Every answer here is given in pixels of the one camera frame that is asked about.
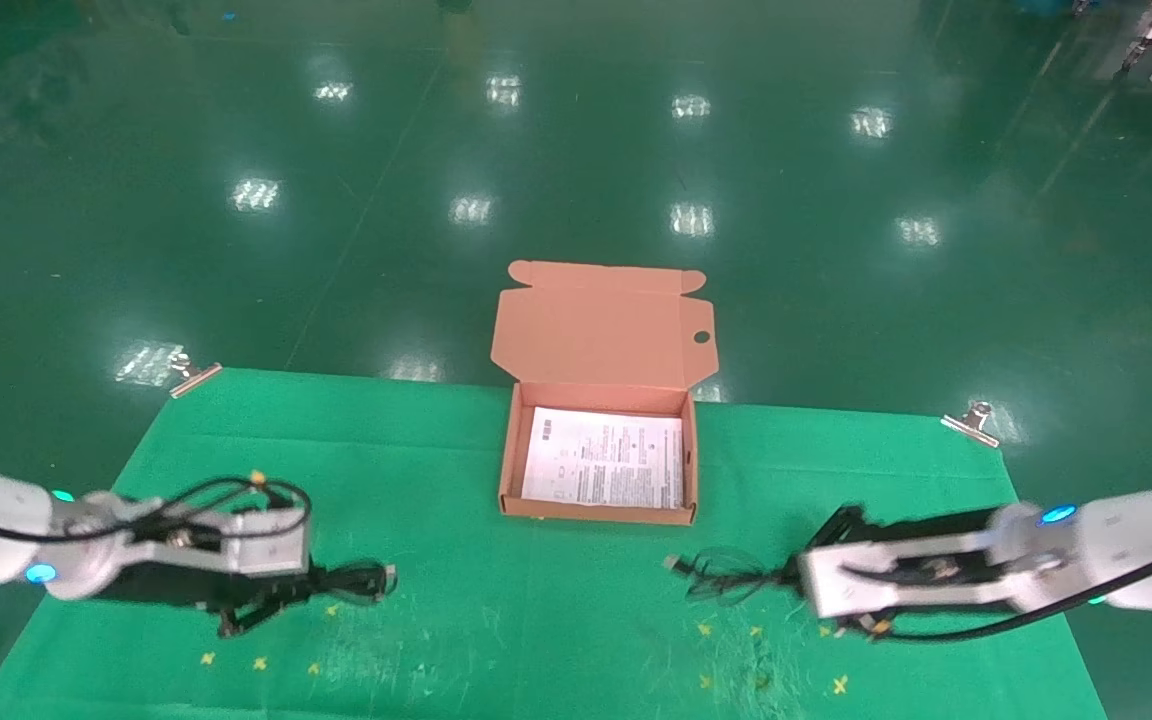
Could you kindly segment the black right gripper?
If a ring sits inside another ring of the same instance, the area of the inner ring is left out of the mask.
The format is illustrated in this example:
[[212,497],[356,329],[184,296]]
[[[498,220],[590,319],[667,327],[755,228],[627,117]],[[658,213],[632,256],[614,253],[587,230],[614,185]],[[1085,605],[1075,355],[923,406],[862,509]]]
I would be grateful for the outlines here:
[[804,550],[814,550],[833,544],[855,541],[931,543],[935,548],[982,548],[986,541],[982,532],[990,529],[992,516],[998,509],[952,511],[923,520],[893,521],[890,524],[869,525],[865,509],[861,505],[844,505],[832,511],[823,525],[806,541]]

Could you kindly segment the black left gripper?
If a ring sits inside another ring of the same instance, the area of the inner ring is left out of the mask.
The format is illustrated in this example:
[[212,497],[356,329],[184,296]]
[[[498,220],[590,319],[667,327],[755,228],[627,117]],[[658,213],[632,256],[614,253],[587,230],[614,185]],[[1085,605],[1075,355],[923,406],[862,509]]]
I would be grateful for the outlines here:
[[220,639],[250,632],[316,594],[311,585],[294,584],[314,574],[314,556],[298,538],[200,547],[146,541],[131,552],[96,600],[218,612]]

